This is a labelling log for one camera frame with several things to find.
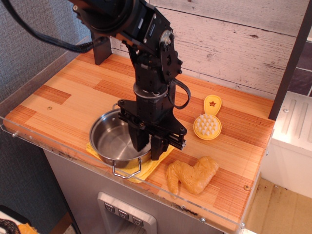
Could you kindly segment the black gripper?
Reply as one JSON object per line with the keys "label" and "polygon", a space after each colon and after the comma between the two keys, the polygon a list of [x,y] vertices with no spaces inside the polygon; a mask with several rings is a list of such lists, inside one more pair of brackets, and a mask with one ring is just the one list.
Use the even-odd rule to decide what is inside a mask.
{"label": "black gripper", "polygon": [[147,92],[135,84],[136,100],[121,99],[119,118],[128,123],[133,147],[141,151],[151,138],[151,160],[159,160],[161,154],[172,145],[183,149],[186,145],[186,128],[176,119],[173,109],[187,106],[175,105],[176,87],[187,91],[187,86],[180,81],[164,85],[157,93]]}

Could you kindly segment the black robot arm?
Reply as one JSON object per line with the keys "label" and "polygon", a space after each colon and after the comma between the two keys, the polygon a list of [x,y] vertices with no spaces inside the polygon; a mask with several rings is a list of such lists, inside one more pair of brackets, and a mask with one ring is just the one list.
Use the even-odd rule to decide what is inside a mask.
{"label": "black robot arm", "polygon": [[76,0],[75,12],[93,33],[126,45],[135,70],[136,99],[120,100],[119,118],[128,123],[133,147],[151,146],[158,160],[169,145],[182,149],[186,128],[175,118],[176,87],[182,61],[170,22],[143,0]]}

